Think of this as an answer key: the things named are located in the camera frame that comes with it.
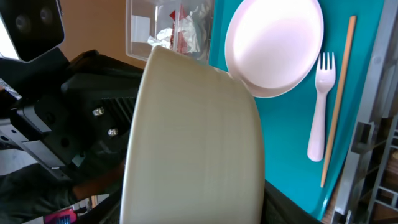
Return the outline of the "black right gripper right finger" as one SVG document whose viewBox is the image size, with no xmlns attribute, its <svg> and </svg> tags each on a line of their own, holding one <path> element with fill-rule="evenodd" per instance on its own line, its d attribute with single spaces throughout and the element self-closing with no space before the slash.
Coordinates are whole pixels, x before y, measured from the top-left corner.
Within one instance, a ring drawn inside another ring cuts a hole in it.
<svg viewBox="0 0 398 224">
<path fill-rule="evenodd" d="M 264 184 L 263 223 L 322 224 L 268 181 Z"/>
</svg>

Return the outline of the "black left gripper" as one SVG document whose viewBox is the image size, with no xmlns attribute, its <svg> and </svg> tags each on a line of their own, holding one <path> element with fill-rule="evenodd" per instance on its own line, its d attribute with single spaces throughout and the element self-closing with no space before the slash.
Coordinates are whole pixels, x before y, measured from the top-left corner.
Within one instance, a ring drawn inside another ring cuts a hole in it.
<svg viewBox="0 0 398 224">
<path fill-rule="evenodd" d="M 96 50 L 1 60 L 1 149 L 28 153 L 57 180 L 102 174 L 126 155 L 142 74 Z"/>
</svg>

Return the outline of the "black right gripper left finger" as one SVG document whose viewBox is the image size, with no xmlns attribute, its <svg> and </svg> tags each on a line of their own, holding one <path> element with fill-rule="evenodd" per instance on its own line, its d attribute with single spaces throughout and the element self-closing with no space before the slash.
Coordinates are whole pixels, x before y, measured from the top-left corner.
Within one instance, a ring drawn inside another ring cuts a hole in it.
<svg viewBox="0 0 398 224">
<path fill-rule="evenodd" d="M 78 218 L 74 224 L 98 224 L 120 208 L 122 189 L 118 189 L 95 208 Z"/>
</svg>

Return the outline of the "cream bowl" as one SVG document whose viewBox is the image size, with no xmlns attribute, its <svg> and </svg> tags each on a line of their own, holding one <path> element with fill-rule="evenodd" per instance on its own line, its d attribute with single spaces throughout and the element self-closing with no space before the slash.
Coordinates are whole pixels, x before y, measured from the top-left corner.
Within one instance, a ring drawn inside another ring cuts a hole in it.
<svg viewBox="0 0 398 224">
<path fill-rule="evenodd" d="M 259 223 L 264 182 L 261 120 L 243 82 L 155 47 L 134 108 L 121 223 Z"/>
</svg>

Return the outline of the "white tissue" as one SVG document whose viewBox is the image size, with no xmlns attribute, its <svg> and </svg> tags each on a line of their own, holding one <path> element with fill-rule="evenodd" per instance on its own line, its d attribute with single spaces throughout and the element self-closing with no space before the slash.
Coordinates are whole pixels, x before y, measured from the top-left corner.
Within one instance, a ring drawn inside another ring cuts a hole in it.
<svg viewBox="0 0 398 224">
<path fill-rule="evenodd" d="M 172 34 L 172 28 L 163 29 L 155 37 L 150 36 L 147 40 L 147 43 L 153 47 L 161 46 L 169 49 L 171 47 Z"/>
</svg>

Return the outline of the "red snack wrapper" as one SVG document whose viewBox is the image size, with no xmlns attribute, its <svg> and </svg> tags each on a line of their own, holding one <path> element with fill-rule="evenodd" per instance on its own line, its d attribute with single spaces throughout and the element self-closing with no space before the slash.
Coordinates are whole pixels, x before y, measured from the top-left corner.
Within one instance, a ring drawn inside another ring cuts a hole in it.
<svg viewBox="0 0 398 224">
<path fill-rule="evenodd" d="M 170 49 L 174 50 L 180 54 L 187 55 L 188 54 L 188 44 L 183 36 L 185 32 L 183 29 L 183 22 L 187 17 L 187 13 L 184 10 L 183 6 L 180 5 L 180 8 L 172 11 L 169 14 L 169 17 L 172 19 L 172 34 L 170 38 Z"/>
</svg>

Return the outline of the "white napkin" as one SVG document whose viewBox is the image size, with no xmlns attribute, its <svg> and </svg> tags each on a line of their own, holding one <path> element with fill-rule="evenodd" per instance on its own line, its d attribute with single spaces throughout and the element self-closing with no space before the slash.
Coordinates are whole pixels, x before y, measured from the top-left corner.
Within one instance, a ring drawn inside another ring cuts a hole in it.
<svg viewBox="0 0 398 224">
<path fill-rule="evenodd" d="M 210 51 L 213 1 L 182 1 L 187 13 L 183 36 L 188 44 L 188 56 L 206 62 Z"/>
</svg>

